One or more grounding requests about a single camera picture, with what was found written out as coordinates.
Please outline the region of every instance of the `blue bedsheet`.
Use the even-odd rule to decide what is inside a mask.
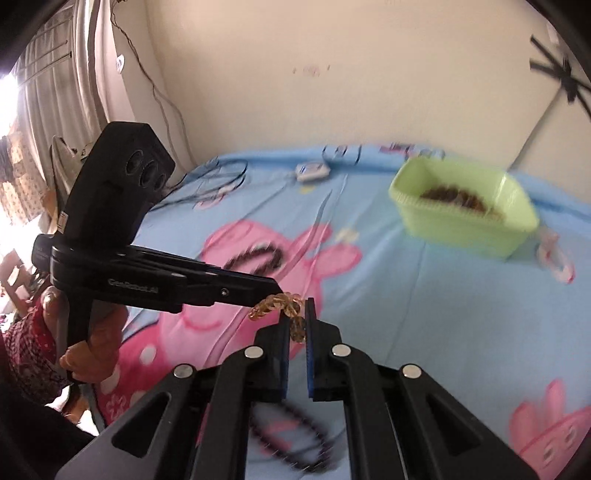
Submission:
[[[419,153],[445,156],[442,150],[419,145],[348,145],[219,157],[189,174],[182,188],[165,199],[168,206],[146,216],[135,243],[213,259],[222,266],[229,254],[243,251],[250,236],[268,236],[284,246],[289,258],[297,251],[301,260],[294,265],[304,262],[305,268],[293,266],[284,281],[300,288],[292,290],[295,293],[321,297],[321,319],[338,325],[344,342],[390,367],[421,365],[533,467],[542,469],[536,446],[546,441],[553,425],[571,415],[577,434],[584,436],[591,424],[591,206],[517,174],[541,219],[560,234],[562,249],[574,261],[577,277],[570,285],[557,282],[538,264],[535,240],[507,261],[427,244],[406,233],[388,196],[403,162]],[[298,163],[320,159],[332,169],[328,179],[313,185],[295,181]],[[200,197],[186,201],[194,194]],[[222,248],[225,239],[229,245]],[[126,339],[154,327],[158,313],[132,309],[130,318]],[[248,336],[241,332],[238,324],[229,324],[208,333],[214,335],[211,348],[193,363],[203,367],[221,361],[240,346],[235,336]],[[182,343],[191,337],[178,338],[175,341]],[[184,355],[181,345],[178,358],[170,345],[152,346],[148,353],[130,347],[130,355],[141,351],[138,368],[163,355],[171,363]],[[157,354],[160,349],[165,352]],[[103,398],[98,399],[98,410],[108,417],[105,409],[110,408],[108,420],[134,402],[133,395],[125,397],[124,388],[120,397],[115,395],[124,380],[124,373],[118,372],[95,388]],[[554,394],[554,387],[560,394]],[[548,398],[562,401],[562,416],[527,437],[519,413],[537,408],[544,396],[546,404]],[[348,478],[342,407],[313,404],[306,397],[302,352],[290,363],[288,398],[337,441],[335,469],[323,479]],[[276,415],[272,408],[258,408],[262,417]],[[300,432],[282,435],[294,450],[309,446]],[[556,454],[557,471],[571,454]],[[549,469],[546,472],[543,478],[553,478]],[[251,442],[247,478],[302,476]]]

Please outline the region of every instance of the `green basket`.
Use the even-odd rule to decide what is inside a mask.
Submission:
[[[476,193],[503,219],[420,198],[442,185]],[[513,177],[472,162],[413,158],[400,169],[389,193],[411,235],[483,255],[509,257],[540,224],[529,197]]]

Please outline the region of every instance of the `human hand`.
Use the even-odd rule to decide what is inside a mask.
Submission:
[[[57,319],[64,295],[55,287],[49,287],[41,297],[43,320],[53,338],[57,334]],[[88,341],[68,347],[60,358],[60,366],[72,372],[75,380],[99,383],[113,373],[119,359],[119,347],[123,338],[122,329],[127,321],[127,309],[115,306],[104,319],[95,323]]]

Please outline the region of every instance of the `bed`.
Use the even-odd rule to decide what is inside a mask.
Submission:
[[[445,161],[425,145],[327,145],[227,155],[198,167],[148,213],[135,244],[273,276],[316,299],[319,318],[379,364],[415,363],[515,449],[542,480],[567,465],[591,427],[591,205],[516,174],[576,269],[561,281],[538,260],[538,241],[507,261],[410,237],[388,188],[409,158]],[[323,160],[330,176],[296,181]],[[130,309],[113,375],[92,389],[99,430],[172,367],[214,366],[277,321],[248,309],[185,306],[180,314]],[[350,477],[342,406],[307,398],[302,346],[290,348],[288,400],[334,442],[324,479]],[[256,406],[265,431],[313,458],[308,433],[280,410]],[[304,472],[249,442],[246,477]]]

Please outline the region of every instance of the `chair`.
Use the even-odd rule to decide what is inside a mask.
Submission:
[[[9,279],[13,276],[12,274],[15,269],[18,269],[17,277],[11,284]],[[3,286],[4,290],[6,290],[8,297],[12,301],[12,304],[21,317],[25,317],[27,315],[28,305],[25,300],[18,296],[17,289],[18,287],[22,286],[30,295],[30,282],[31,274],[25,268],[25,265],[22,263],[22,260],[18,256],[16,250],[12,250],[7,253],[0,263],[0,285]]]

